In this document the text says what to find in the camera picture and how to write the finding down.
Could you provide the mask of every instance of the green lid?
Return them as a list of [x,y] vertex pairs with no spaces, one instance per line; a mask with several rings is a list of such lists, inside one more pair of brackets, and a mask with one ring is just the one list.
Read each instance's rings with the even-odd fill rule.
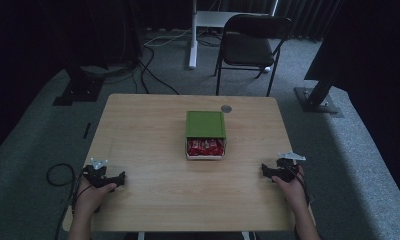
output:
[[226,138],[224,114],[210,111],[188,111],[186,137]]

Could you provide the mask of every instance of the chair backrest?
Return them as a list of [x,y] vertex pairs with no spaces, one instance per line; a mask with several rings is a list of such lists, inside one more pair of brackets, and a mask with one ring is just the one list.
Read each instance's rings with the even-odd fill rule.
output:
[[287,40],[291,32],[291,20],[269,15],[237,14],[224,26],[227,32],[237,32],[255,38],[276,38]]

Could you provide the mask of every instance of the human hand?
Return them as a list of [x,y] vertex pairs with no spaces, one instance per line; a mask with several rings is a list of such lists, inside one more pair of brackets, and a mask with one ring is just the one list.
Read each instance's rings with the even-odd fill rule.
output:
[[79,184],[78,195],[75,204],[75,217],[91,218],[94,211],[100,206],[104,196],[116,188],[115,183],[110,183],[101,188],[91,186],[90,182],[84,177],[81,177]]
[[[299,173],[297,177],[303,180],[303,168],[299,165]],[[306,195],[302,184],[297,178],[287,183],[277,176],[273,176],[272,180],[281,188],[284,193],[285,199],[290,205],[293,212],[307,209],[308,204],[306,202]]]

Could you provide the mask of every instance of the desk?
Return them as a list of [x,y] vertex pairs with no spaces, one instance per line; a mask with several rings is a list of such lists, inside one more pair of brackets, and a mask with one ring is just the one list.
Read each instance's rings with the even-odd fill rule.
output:
[[[275,14],[275,9],[278,1],[272,1],[271,13]],[[193,0],[193,14],[192,14],[192,39],[189,68],[195,69],[197,66],[197,27],[220,27],[223,28],[225,23],[232,16],[240,14],[239,12],[215,12],[215,11],[197,11],[197,0]]]
[[[187,160],[187,110],[225,113],[222,160]],[[85,164],[109,160],[106,175],[126,171],[125,185],[94,214],[95,231],[292,230],[294,217],[280,189],[262,176],[278,152],[291,151],[273,98],[113,94]],[[63,228],[69,230],[68,211]]]

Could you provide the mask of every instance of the forearm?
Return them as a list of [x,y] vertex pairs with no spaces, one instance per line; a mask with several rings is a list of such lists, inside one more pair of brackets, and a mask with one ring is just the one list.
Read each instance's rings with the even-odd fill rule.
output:
[[293,211],[296,221],[296,231],[301,240],[320,239],[315,223],[310,215],[309,209],[302,208]]
[[89,240],[91,238],[91,217],[75,214],[68,240]]

